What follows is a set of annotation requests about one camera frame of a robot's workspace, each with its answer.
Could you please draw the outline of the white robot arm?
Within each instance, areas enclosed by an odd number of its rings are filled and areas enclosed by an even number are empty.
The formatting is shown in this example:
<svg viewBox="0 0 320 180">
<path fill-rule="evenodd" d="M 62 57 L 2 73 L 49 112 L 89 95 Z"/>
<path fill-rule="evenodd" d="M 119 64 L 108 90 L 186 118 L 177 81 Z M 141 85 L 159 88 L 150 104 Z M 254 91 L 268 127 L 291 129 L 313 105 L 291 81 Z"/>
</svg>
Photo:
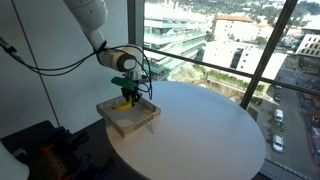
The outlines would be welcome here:
<svg viewBox="0 0 320 180">
<path fill-rule="evenodd" d="M 124 77 L 114 77 L 111 82 L 121 87 L 125 102 L 117 109 L 133 107 L 142 96 L 138 84 L 143 78 L 143 52 L 137 45 L 128 44 L 121 50 L 107 45 L 101 27 L 107 20 L 108 10 L 104 0 L 63 0 L 79 23 L 94 49 L 98 62 L 108 68 L 123 72 Z"/>
</svg>

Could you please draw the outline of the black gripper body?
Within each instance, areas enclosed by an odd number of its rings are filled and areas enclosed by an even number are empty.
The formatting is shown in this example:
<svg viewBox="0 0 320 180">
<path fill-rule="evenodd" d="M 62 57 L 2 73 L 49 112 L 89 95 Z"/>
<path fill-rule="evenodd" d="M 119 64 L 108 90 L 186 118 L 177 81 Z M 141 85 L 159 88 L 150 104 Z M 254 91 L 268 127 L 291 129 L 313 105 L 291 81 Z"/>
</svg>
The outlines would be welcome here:
<svg viewBox="0 0 320 180">
<path fill-rule="evenodd" d="M 137 94 L 137 93 L 140 93 L 137 88 L 134 88 L 133 90 L 129 90 L 129 89 L 126 89 L 126 88 L 122 88 L 122 89 L 121 89 L 121 92 L 124 92 L 124 91 L 127 91 L 127 92 L 130 94 L 130 100 L 132 100 L 132 95 L 135 95 L 135 94 Z"/>
</svg>

